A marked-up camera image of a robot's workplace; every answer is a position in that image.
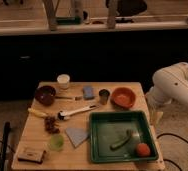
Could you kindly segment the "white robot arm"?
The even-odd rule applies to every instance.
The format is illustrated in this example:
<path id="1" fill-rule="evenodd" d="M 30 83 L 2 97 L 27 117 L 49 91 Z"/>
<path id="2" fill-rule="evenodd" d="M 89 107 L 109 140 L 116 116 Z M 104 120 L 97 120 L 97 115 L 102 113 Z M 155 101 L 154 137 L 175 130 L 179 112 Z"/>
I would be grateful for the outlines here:
<path id="1" fill-rule="evenodd" d="M 188 107 L 188 63 L 179 62 L 157 70 L 153 86 L 146 94 L 151 107 L 160 108 L 176 100 Z"/>

